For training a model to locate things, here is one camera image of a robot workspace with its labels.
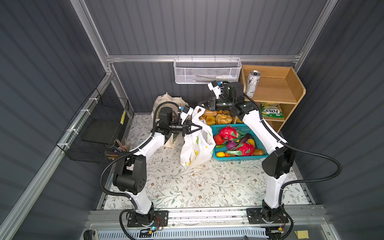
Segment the cream canvas tote bag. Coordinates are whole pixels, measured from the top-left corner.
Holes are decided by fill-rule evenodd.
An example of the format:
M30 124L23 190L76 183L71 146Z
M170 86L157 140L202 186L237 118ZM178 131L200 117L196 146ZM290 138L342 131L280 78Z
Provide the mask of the cream canvas tote bag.
M156 108L164 102L173 102L177 104L179 107L189 107L190 105L182 98L182 97L172 97L168 93L165 93L164 95L158 96L154 102L153 106L153 111L151 113L151 116L153 117L155 115L155 110ZM173 104L164 104L162 105L156 114L155 120L156 122L160 120L159 114L163 108L169 107L172 109L172 121L177 121L178 120L178 112L179 112L179 107L173 105ZM168 148L174 148L176 146L176 139L177 139L178 134L172 133L170 138L167 140L166 144L164 147Z

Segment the white plastic grocery bag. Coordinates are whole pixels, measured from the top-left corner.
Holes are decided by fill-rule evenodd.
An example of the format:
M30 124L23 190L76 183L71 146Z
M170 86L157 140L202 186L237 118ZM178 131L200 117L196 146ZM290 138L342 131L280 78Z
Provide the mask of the white plastic grocery bag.
M180 154L181 165L190 171L193 168L203 165L211 160L216 146L213 131L205 120L200 120L205 112L202 107L196 107L192 112L192 123L201 127L201 130L185 135L184 145Z

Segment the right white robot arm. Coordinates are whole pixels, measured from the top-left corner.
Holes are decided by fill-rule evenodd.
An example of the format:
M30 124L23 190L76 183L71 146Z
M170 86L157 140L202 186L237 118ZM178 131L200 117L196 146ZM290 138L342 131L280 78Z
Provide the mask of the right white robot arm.
M267 190L262 202L262 217L265 222L271 223L287 213L283 205L283 191L288 185L306 183L307 180L286 182L287 174L293 166L296 153L303 153L323 158L336 164L337 170L330 176L312 180L323 182L337 177L342 172L341 164L332 157L300 150L290 146L277 132L265 121L261 107L243 92L243 84L229 83L227 81L212 81L208 84L214 93L207 101L199 102L199 106L209 111L230 111L246 124L258 137L266 148L268 157L262 162L264 172L268 175Z

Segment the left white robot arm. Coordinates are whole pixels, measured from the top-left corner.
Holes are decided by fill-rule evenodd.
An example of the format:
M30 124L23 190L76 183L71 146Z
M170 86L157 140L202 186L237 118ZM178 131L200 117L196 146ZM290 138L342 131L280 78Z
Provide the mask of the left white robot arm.
M153 116L153 127L149 137L139 146L128 152L120 152L117 157L102 171L99 185L103 193L110 196L126 197L134 205L134 210L141 217L153 218L154 205L145 192L147 182L147 159L157 149L163 147L172 134L191 135L202 127L187 118L194 109L181 107L174 102L159 104ZM114 166L113 185L118 192L108 190L103 178L108 168Z

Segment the yellow bread tray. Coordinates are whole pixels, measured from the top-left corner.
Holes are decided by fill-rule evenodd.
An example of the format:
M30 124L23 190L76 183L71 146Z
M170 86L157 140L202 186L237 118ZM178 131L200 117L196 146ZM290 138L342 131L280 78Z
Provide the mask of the yellow bread tray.
M229 111L209 111L198 109L199 120L206 123L208 126L213 125L228 125L233 123L234 116Z

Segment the left silver drink can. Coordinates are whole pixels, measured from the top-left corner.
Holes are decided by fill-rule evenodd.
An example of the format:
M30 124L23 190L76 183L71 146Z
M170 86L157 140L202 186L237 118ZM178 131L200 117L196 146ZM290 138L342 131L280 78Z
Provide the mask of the left silver drink can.
M261 78L261 72L256 70L250 72L248 79L246 81L246 90L245 90L245 94L248 97L254 96L256 88L260 81L260 78Z

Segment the upper pink dragon fruit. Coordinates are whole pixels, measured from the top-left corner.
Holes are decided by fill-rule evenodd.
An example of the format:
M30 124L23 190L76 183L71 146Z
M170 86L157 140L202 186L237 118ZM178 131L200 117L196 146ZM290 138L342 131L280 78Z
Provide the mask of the upper pink dragon fruit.
M231 126L222 128L219 135L226 141L237 141L239 139L239 133Z

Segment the pink dragon fruit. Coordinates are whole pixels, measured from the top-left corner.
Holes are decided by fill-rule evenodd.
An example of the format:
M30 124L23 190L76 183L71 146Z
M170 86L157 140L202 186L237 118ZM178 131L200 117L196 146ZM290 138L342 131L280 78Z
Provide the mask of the pink dragon fruit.
M222 128L219 135L226 141L237 141L239 139L239 133L231 126Z
M237 146L228 150L227 153L229 155L239 156L239 157L247 157L252 156L255 151L255 147L249 143L239 143Z

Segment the green Fox's candy bag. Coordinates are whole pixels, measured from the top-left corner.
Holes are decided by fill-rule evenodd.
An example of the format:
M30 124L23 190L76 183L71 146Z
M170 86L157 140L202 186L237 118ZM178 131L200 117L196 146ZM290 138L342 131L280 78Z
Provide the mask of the green Fox's candy bag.
M278 103L261 103L262 115L268 118L283 119L284 115L280 104Z

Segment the red tomato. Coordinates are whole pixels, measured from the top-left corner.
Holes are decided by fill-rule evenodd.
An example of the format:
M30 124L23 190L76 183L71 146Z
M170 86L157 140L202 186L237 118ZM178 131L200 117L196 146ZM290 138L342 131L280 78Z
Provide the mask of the red tomato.
M214 141L218 146L223 145L226 142L226 140L220 134L214 136Z

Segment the wooden shelf unit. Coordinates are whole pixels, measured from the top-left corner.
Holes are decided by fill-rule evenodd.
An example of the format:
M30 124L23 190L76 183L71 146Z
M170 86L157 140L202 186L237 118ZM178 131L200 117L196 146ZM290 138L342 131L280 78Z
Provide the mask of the wooden shelf unit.
M304 98L306 89L293 67L243 65L239 82L245 85L253 70L259 71L261 78L252 99L257 103L280 105L283 119L266 118L279 132Z

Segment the pink pencil cup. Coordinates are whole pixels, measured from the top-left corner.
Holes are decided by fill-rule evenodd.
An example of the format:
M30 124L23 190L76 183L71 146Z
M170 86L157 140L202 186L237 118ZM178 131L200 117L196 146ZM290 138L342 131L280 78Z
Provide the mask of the pink pencil cup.
M119 139L116 139L113 143L109 144L104 152L104 157L107 160L114 160L120 153L129 151L128 146L124 146Z

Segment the floral table mat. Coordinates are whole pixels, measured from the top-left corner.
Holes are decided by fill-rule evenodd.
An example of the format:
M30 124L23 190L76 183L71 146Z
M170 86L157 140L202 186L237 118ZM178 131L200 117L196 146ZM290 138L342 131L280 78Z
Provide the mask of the floral table mat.
M129 130L128 146L136 147L152 129L151 115L136 115ZM161 147L147 160L145 190L156 208L215 208L259 206L265 197L267 177L262 160L209 162L187 170L180 164L184 138L177 136L173 148ZM283 203L307 205L309 201L299 184L285 188ZM107 196L104 210L130 209L124 197Z

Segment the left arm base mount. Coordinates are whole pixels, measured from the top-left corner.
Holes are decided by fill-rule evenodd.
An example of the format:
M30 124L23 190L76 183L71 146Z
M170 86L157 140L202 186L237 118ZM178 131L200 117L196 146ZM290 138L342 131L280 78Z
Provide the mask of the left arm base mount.
M149 211L146 215L130 211L127 220L127 227L129 228L166 227L169 220L169 211Z

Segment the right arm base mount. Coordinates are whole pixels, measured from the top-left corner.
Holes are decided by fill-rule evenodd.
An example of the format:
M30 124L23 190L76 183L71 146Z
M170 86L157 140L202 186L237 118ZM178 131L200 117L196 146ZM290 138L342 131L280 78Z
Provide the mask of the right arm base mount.
M250 224L285 224L288 221L281 208L248 208L246 213Z

